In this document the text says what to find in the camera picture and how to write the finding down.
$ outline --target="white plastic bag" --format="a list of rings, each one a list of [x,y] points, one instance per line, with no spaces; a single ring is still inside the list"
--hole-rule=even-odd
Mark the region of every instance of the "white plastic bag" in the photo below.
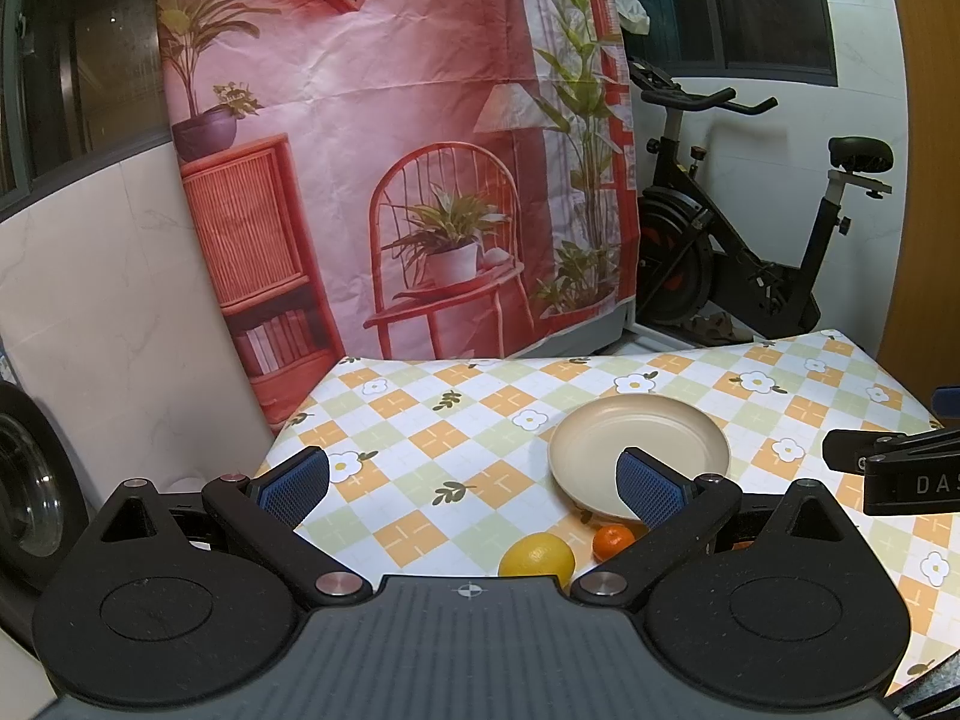
[[[650,34],[650,17],[640,0],[613,0],[620,17],[620,26],[635,35]]]

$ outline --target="triangular cutout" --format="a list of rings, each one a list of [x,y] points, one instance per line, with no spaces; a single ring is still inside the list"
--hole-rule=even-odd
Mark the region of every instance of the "triangular cutout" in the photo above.
[[[139,498],[128,498],[123,502],[116,517],[107,525],[100,541],[130,541],[132,538],[155,536],[157,528],[147,514],[147,507]]]
[[[800,504],[797,518],[790,528],[790,536],[815,538],[817,541],[843,541],[843,536],[816,498],[808,498]]]

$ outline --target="purple flower pot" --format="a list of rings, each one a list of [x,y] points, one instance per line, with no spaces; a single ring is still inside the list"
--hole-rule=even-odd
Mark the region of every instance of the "purple flower pot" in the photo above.
[[[233,146],[237,137],[237,119],[227,105],[217,105],[200,116],[177,122],[171,129],[176,153],[184,162],[193,162]]]

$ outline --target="metal screw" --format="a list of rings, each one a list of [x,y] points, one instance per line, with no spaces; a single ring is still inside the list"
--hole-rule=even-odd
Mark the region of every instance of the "metal screw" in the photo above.
[[[315,584],[325,595],[352,595],[363,587],[363,578],[349,571],[330,571],[320,575]]]
[[[580,579],[580,586],[590,595],[610,596],[627,589],[627,580],[613,571],[592,571]]]

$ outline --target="lemon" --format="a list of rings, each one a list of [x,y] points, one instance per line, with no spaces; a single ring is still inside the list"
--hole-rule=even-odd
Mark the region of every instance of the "lemon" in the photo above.
[[[555,574],[560,586],[570,584],[576,560],[563,538],[553,533],[524,536],[500,560],[501,577],[549,576]]]

